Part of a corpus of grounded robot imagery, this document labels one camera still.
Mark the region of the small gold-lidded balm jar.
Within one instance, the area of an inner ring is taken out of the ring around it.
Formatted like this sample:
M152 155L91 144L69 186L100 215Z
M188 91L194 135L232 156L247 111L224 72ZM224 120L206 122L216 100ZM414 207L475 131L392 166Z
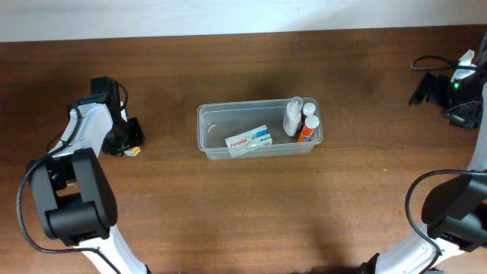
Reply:
M135 157L141 151L140 147L135 146L133 148L124 151L124 154L130 157Z

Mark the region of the orange tube white cap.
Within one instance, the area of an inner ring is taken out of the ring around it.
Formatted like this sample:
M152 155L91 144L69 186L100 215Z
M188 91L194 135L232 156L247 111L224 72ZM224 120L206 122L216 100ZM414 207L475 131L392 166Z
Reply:
M314 130L320 125L320 119L315 115L309 115L304 121L303 129L298 137L299 143L309 142Z

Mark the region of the dark bottle white cap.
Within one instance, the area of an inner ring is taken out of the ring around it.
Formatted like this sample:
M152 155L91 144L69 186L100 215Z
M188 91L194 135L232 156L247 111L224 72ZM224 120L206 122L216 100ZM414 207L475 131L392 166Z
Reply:
M302 114L304 116L314 115L316 112L316 106L314 103L305 103L302 107Z

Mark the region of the white Panadol box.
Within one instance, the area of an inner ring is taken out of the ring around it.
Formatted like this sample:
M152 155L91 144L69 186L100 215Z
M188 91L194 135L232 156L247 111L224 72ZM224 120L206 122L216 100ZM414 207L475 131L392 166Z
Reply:
M260 126L225 139L232 158L272 144L272 137L267 126Z

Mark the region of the white spray bottle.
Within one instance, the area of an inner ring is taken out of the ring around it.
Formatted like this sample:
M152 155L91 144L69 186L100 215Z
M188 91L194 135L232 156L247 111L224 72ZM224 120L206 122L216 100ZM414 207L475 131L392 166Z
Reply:
M283 119L283 129L285 133L292 137L295 136L299 125L301 124L301 109L303 107L303 99L301 97L293 97L288 102Z

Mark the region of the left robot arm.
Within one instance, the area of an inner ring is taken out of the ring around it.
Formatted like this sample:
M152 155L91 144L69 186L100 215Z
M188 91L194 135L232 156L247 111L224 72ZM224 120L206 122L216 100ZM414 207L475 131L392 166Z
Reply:
M35 250L83 253L101 273L148 273L119 231L116 198L98 161L100 153L137 155L145 137L138 120L127 115L129 93L122 84L103 76L91 79L90 88L89 96L69 107L57 144L27 165L16 200L20 230ZM64 248L41 247L28 234L22 216L26 186L44 234Z

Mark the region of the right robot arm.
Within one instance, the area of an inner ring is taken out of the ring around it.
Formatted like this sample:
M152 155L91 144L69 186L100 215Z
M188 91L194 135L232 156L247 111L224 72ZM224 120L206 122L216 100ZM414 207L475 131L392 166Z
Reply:
M453 256L486 246L486 42L444 66L424 67L423 79L409 104L423 101L441 108L452 126L478 132L473 157L465 170L433 170L408 188L405 213L412 233L385 253L377 253L359 273L436 273L437 265ZM410 200L425 179L449 175L434 187L422 206L421 223L413 221Z

